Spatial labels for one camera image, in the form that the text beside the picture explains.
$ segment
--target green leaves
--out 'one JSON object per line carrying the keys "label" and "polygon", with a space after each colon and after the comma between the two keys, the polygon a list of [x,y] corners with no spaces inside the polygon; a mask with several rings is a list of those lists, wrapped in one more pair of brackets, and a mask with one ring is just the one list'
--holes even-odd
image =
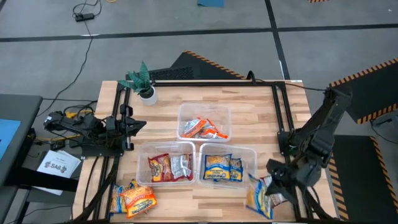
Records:
{"label": "green leaves", "polygon": [[144,62],[141,62],[141,68],[139,70],[139,76],[141,78],[141,80],[145,81],[145,82],[150,82],[150,76],[149,76],[149,72],[148,72],[148,68],[147,65]]}
{"label": "green leaves", "polygon": [[141,63],[139,75],[136,72],[129,72],[129,77],[132,82],[126,80],[118,80],[118,83],[127,88],[131,88],[136,93],[141,93],[150,89],[150,75],[148,68],[144,62]]}
{"label": "green leaves", "polygon": [[132,84],[132,82],[126,81],[126,80],[118,80],[118,83],[120,83],[121,85],[127,87],[127,88],[132,88],[135,89],[134,85]]}

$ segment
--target white paper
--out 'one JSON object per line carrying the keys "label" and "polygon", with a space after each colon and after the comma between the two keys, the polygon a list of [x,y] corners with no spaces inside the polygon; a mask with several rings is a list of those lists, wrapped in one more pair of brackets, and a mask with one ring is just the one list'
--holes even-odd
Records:
{"label": "white paper", "polygon": [[76,160],[76,166],[72,169],[72,170],[73,170],[72,173],[73,173],[73,172],[75,171],[75,169],[79,166],[81,160],[79,160],[79,159],[76,158],[75,156],[73,156],[73,155],[71,155],[71,154],[65,152],[64,150],[58,150],[57,152],[58,152],[58,153],[61,153],[61,154],[63,154],[63,155],[69,156],[69,157],[71,157],[72,159]]}
{"label": "white paper", "polygon": [[[79,165],[80,160],[67,152],[49,151],[45,155],[42,163],[37,169],[38,172],[70,178],[73,171]],[[47,189],[45,187],[35,187],[55,195],[61,195],[62,190]]]}

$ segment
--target yellow black caution tape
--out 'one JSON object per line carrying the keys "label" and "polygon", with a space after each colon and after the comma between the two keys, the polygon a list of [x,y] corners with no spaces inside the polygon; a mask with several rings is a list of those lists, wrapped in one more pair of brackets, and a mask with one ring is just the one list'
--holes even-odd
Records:
{"label": "yellow black caution tape", "polygon": [[190,51],[190,50],[184,50],[184,53],[190,54],[190,55],[192,55],[192,56],[194,56],[194,57],[196,57],[196,58],[198,58],[198,59],[200,59],[200,60],[202,60],[202,61],[204,61],[204,62],[206,62],[206,63],[209,63],[210,65],[212,65],[212,66],[214,66],[214,67],[216,67],[216,68],[219,68],[219,69],[221,69],[221,70],[223,70],[223,71],[226,71],[226,72],[228,72],[229,74],[231,74],[231,75],[233,75],[233,76],[236,76],[236,77],[238,77],[238,78],[240,78],[240,79],[243,79],[243,80],[246,79],[246,77],[244,77],[243,75],[240,75],[239,73],[234,72],[234,71],[232,71],[232,70],[230,70],[230,69],[227,69],[226,67],[224,67],[224,66],[222,66],[222,65],[219,65],[219,64],[217,64],[217,63],[215,63],[215,62],[212,62],[211,60],[208,60],[207,58],[205,58],[205,57],[203,57],[203,56],[201,56],[201,55],[195,54],[194,52],[192,52],[192,51]]}
{"label": "yellow black caution tape", "polygon": [[339,180],[339,177],[337,174],[336,161],[333,156],[333,153],[331,154],[330,161],[329,161],[329,171],[330,171],[333,191],[335,192],[338,214],[340,216],[340,219],[348,220],[348,214],[347,214],[347,208],[346,208],[345,201],[344,201],[343,190],[341,189],[340,180]]}
{"label": "yellow black caution tape", "polygon": [[374,146],[374,148],[376,150],[377,158],[379,159],[380,166],[381,166],[381,169],[382,169],[383,174],[384,174],[384,178],[386,179],[387,187],[390,190],[390,194],[391,194],[391,197],[392,197],[392,202],[396,206],[396,211],[398,213],[398,199],[397,199],[396,194],[394,193],[394,188],[392,187],[392,182],[390,180],[390,177],[388,176],[387,167],[386,167],[386,164],[384,163],[383,156],[381,155],[381,151],[379,149],[379,144],[377,143],[376,138],[371,137],[371,136],[370,136],[370,138],[371,138],[371,140],[373,142],[373,146]]}
{"label": "yellow black caution tape", "polygon": [[[350,76],[344,77],[344,78],[342,78],[340,80],[337,80],[335,82],[332,82],[332,83],[329,84],[329,87],[334,87],[334,86],[338,86],[338,85],[341,85],[341,84],[346,83],[346,82],[350,82],[351,80],[354,80],[356,78],[361,78],[361,77],[363,77],[365,75],[371,74],[374,71],[377,71],[377,70],[379,70],[381,68],[385,68],[385,67],[390,66],[390,65],[395,64],[395,63],[398,63],[398,58],[394,58],[392,60],[388,60],[386,62],[380,63],[379,65],[375,65],[375,66],[373,66],[371,68],[365,69],[365,70],[357,72],[357,73],[355,73],[353,75],[350,75]],[[385,113],[389,113],[391,111],[394,111],[396,109],[397,109],[397,103],[394,103],[393,105],[390,105],[390,106],[388,106],[388,107],[386,107],[386,108],[384,108],[382,110],[375,111],[375,112],[373,112],[371,114],[368,114],[368,115],[364,116],[363,118],[359,118],[356,122],[358,124],[363,124],[363,123],[365,123],[367,121],[370,121],[372,119],[376,119],[377,117],[379,117],[379,116],[381,116],[381,115],[383,115]]]}

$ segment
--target artificial plant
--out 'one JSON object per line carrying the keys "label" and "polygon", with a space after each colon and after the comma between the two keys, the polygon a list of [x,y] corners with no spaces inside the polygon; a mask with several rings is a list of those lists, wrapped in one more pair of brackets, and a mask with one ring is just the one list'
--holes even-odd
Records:
{"label": "artificial plant", "polygon": [[147,65],[142,62],[139,74],[135,71],[129,72],[129,77],[132,82],[126,80],[118,80],[118,83],[122,84],[127,88],[131,88],[134,93],[137,93],[142,98],[150,98],[154,94],[154,89],[150,85],[150,75],[148,72]]}

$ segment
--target white pot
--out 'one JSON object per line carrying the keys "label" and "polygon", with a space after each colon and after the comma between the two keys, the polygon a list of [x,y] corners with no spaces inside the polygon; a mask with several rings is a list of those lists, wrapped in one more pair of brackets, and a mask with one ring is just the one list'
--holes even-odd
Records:
{"label": "white pot", "polygon": [[154,89],[154,94],[150,98],[143,98],[139,96],[142,102],[147,106],[154,105],[157,101],[156,89],[153,86],[152,89]]}

